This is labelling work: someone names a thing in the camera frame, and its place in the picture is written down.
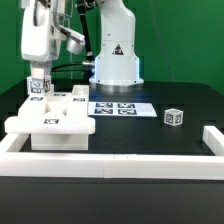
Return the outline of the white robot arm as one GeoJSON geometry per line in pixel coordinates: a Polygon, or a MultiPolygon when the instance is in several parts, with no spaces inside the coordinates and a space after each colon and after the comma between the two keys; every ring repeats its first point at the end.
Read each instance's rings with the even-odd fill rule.
{"type": "Polygon", "coordinates": [[[59,57],[61,42],[73,54],[86,52],[82,63],[93,85],[106,89],[141,84],[139,58],[134,52],[135,16],[122,0],[20,0],[24,9],[21,54],[30,62],[33,93],[44,90],[59,57]],[[98,8],[101,50],[92,53],[85,14],[98,8]]]}

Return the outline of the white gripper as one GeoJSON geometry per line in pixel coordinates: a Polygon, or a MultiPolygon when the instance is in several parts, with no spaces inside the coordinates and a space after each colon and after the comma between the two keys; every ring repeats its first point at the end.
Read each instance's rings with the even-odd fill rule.
{"type": "Polygon", "coordinates": [[[61,42],[68,40],[67,50],[80,54],[85,37],[65,26],[72,16],[72,1],[28,1],[25,4],[21,54],[29,60],[31,87],[42,90],[44,79],[51,73],[53,60],[57,60],[61,42]]]}

